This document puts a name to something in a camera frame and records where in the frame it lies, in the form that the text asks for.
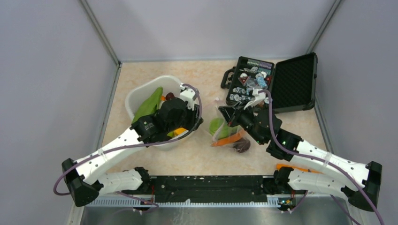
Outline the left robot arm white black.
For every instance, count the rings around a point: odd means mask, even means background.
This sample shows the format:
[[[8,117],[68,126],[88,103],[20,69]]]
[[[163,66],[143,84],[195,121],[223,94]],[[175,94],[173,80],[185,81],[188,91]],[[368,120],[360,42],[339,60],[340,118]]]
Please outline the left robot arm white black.
[[[149,191],[151,182],[147,171],[141,167],[126,172],[108,173],[108,170],[126,157],[154,145],[166,145],[180,140],[169,133],[184,128],[183,138],[202,123],[202,105],[195,100],[175,97],[164,102],[159,109],[147,107],[145,113],[137,113],[132,124],[117,138],[94,153],[61,164],[63,180],[74,205],[82,207],[99,196],[136,190],[140,194]]]

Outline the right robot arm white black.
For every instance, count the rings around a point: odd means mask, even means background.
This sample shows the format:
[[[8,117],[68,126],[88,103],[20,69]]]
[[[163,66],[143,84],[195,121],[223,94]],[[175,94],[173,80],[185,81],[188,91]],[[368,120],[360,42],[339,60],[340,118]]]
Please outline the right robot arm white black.
[[[279,160],[311,169],[311,172],[283,167],[276,174],[275,187],[281,193],[308,190],[335,195],[365,211],[375,212],[381,187],[382,165],[344,159],[324,151],[302,137],[281,128],[282,121],[268,109],[253,113],[249,107],[227,105],[218,108],[228,126],[240,126],[266,152]]]

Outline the green leafy vegetable toy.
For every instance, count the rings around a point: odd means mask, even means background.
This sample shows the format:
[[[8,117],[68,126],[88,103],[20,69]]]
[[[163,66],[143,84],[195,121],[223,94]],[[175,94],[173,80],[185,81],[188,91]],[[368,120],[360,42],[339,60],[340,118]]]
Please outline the green leafy vegetable toy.
[[[134,118],[132,123],[135,123],[138,119],[143,116],[151,115],[156,112],[161,103],[161,96],[163,94],[163,88],[158,87],[152,95],[147,98],[137,109],[136,113],[134,114]]]

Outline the black poker chip case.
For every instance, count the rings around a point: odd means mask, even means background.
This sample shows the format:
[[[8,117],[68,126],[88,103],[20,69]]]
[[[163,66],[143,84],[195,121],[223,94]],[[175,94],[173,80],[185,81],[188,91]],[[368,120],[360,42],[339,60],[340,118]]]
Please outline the black poker chip case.
[[[240,56],[220,87],[228,90],[228,105],[253,100],[255,88],[266,88],[276,113],[307,111],[315,106],[317,63],[314,52],[278,63]]]

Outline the white plastic basket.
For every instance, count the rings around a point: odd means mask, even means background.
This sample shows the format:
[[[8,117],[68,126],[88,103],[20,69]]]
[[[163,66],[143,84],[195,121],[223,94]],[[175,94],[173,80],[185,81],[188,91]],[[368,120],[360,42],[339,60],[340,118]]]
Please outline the white plastic basket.
[[[174,94],[175,97],[179,97],[181,85],[184,86],[184,83],[181,82],[180,79],[178,79],[177,77],[172,75],[161,75],[145,84],[142,84],[139,87],[134,88],[127,94],[127,97],[124,102],[127,114],[129,115],[130,119],[133,119],[134,114],[136,113],[138,107],[147,98],[149,98],[158,87],[163,88],[163,94],[162,94],[163,96],[171,92]],[[192,89],[194,89],[198,97],[199,94],[198,89],[196,88]],[[195,100],[195,103],[200,105],[198,98]]]

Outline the dark purple round fruit toy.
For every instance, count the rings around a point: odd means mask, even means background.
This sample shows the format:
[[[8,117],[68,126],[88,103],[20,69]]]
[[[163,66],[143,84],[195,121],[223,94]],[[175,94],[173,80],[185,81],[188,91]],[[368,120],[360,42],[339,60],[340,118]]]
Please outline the dark purple round fruit toy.
[[[244,153],[249,150],[251,146],[251,142],[246,138],[241,138],[238,141],[233,143],[233,149],[237,153]]]

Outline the green cabbage toy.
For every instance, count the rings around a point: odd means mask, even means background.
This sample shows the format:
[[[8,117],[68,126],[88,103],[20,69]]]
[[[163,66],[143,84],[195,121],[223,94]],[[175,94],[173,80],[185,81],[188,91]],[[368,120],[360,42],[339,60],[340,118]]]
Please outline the green cabbage toy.
[[[229,127],[222,118],[214,118],[209,124],[209,133],[212,139],[220,140],[236,133],[236,128]]]

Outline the clear zip top bag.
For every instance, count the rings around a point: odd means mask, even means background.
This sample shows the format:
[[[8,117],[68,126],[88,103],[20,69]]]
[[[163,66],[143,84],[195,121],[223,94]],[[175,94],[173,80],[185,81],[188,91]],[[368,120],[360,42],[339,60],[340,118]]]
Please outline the clear zip top bag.
[[[247,152],[251,142],[246,132],[240,127],[230,127],[224,119],[219,107],[224,102],[215,98],[204,107],[202,129],[205,132],[212,148],[225,148],[237,153]]]

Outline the small orange fruit toy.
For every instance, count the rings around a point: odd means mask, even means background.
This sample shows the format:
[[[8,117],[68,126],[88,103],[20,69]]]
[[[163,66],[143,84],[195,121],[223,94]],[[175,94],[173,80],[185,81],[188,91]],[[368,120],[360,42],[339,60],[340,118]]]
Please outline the small orange fruit toy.
[[[185,128],[178,128],[178,129],[173,131],[173,135],[174,136],[179,136],[179,135],[183,134],[186,131],[187,131],[187,129],[185,129]]]

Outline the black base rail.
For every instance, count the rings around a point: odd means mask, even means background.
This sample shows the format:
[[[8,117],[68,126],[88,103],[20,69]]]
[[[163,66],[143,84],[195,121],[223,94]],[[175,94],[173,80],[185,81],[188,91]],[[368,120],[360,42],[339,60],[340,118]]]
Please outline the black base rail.
[[[145,174],[137,190],[123,190],[131,196],[149,196],[156,203],[261,203],[270,195],[304,194],[278,185],[271,175],[150,176]]]

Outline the orange carrot toy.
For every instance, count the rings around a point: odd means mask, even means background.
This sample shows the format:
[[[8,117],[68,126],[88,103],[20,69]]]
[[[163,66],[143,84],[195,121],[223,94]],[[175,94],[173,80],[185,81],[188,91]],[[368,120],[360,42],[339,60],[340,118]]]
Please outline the orange carrot toy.
[[[229,137],[220,139],[214,143],[211,144],[212,147],[220,147],[220,146],[224,146],[224,145],[228,145],[234,142],[239,141],[241,138],[243,138],[245,136],[246,132],[244,130],[240,130],[239,132],[237,132],[236,134],[233,134]]]

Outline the orange object behind right arm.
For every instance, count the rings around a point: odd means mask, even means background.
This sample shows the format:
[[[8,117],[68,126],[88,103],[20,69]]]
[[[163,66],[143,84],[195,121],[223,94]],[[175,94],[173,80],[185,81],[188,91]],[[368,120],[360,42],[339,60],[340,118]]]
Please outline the orange object behind right arm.
[[[293,165],[287,165],[287,164],[276,164],[276,169],[277,170],[280,170],[282,167],[288,167],[288,168],[292,168],[292,169],[295,169],[295,170],[300,170],[302,172],[322,174],[321,172],[316,171],[316,170],[312,170],[312,169],[306,169],[306,168],[293,166]]]

